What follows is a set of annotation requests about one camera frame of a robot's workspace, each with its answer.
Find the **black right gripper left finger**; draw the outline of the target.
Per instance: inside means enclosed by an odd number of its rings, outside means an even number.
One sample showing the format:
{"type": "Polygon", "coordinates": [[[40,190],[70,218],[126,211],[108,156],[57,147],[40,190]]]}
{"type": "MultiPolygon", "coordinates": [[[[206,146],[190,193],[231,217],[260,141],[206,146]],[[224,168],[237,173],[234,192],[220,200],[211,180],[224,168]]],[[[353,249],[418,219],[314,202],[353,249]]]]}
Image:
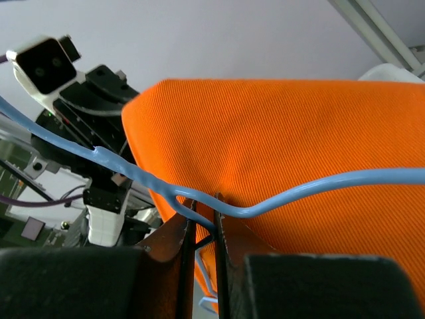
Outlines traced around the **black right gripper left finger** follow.
{"type": "Polygon", "coordinates": [[[190,318],[194,222],[135,246],[1,251],[2,318],[190,318]]]}

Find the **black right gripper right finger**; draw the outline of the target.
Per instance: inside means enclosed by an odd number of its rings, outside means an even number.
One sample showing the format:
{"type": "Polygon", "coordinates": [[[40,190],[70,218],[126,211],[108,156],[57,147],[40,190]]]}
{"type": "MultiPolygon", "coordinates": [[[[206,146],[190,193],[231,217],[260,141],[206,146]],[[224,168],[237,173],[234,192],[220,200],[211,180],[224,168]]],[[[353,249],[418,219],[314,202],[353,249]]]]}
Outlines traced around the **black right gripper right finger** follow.
{"type": "Polygon", "coordinates": [[[221,318],[423,318],[424,205],[296,207],[256,234],[214,214],[221,318]]]}

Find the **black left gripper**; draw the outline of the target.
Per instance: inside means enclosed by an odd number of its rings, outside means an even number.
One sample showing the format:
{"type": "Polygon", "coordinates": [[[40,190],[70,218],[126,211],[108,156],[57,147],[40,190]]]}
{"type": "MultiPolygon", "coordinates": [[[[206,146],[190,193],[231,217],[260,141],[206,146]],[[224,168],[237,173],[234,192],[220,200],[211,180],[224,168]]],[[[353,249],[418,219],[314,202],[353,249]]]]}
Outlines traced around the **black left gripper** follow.
{"type": "Polygon", "coordinates": [[[78,71],[76,80],[55,93],[36,123],[89,150],[101,146],[134,163],[121,114],[137,95],[125,73],[101,64],[87,73],[78,71]]]}

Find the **blue wire hanger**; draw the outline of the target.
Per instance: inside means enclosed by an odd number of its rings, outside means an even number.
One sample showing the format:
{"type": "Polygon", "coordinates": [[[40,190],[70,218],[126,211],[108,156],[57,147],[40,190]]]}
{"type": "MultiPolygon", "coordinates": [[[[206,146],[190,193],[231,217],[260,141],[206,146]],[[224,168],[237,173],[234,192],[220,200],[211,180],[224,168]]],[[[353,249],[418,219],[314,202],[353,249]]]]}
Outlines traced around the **blue wire hanger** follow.
{"type": "Polygon", "coordinates": [[[275,116],[225,132],[224,106],[142,94],[123,111],[135,157],[85,148],[36,124],[8,101],[1,111],[34,135],[146,186],[166,219],[194,199],[276,248],[257,253],[262,288],[231,305],[243,318],[423,318],[424,159],[379,140],[365,156],[330,141],[291,153],[275,116]]]}

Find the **orange trousers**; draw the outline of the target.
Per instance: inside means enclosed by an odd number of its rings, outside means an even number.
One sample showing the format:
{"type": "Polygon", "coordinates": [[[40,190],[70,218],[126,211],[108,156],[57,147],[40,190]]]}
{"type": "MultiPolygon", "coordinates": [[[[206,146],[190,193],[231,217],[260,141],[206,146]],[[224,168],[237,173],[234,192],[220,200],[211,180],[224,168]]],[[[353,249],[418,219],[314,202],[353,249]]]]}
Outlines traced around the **orange trousers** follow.
{"type": "MultiPolygon", "coordinates": [[[[123,109],[137,165],[159,179],[250,207],[322,177],[424,166],[424,85],[326,80],[164,80],[123,109]]],[[[302,207],[365,209],[421,185],[352,187],[246,220],[256,234],[302,207]]]]}

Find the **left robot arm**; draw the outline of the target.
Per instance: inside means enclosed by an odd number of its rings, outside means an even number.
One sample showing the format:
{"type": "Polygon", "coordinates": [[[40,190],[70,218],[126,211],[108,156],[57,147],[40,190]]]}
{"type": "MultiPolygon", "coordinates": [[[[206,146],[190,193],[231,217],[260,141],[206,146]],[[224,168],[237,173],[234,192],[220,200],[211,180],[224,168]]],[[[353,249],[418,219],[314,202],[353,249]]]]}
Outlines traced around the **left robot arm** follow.
{"type": "MultiPolygon", "coordinates": [[[[89,150],[102,146],[133,163],[121,113],[124,104],[137,94],[124,73],[101,64],[84,74],[82,81],[62,89],[52,102],[53,112],[42,112],[36,123],[89,150]]],[[[79,223],[84,244],[134,245],[162,224],[143,186],[35,135],[31,144],[46,159],[89,180],[79,223]]]]}

